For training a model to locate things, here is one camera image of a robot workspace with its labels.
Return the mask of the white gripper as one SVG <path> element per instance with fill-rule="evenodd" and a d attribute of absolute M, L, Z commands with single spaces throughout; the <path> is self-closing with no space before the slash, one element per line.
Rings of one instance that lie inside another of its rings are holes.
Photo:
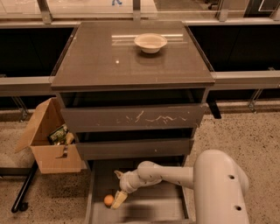
<path fill-rule="evenodd" d="M 112 209 L 117 209 L 127 198 L 128 193 L 135 192 L 140 188 L 144 181 L 138 176 L 137 171 L 114 171 L 114 174 L 120 179 L 121 191 L 117 191 L 111 205 Z"/>

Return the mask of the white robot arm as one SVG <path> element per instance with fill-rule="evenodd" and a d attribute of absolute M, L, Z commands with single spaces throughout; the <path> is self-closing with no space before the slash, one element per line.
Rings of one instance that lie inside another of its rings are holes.
<path fill-rule="evenodd" d="M 249 224 L 244 201 L 249 179 L 223 151 L 203 151 L 192 167 L 162 166 L 143 161 L 134 171 L 117 171 L 115 174 L 120 180 L 120 190 L 115 194 L 113 209 L 138 188 L 167 181 L 193 190 L 196 224 Z"/>

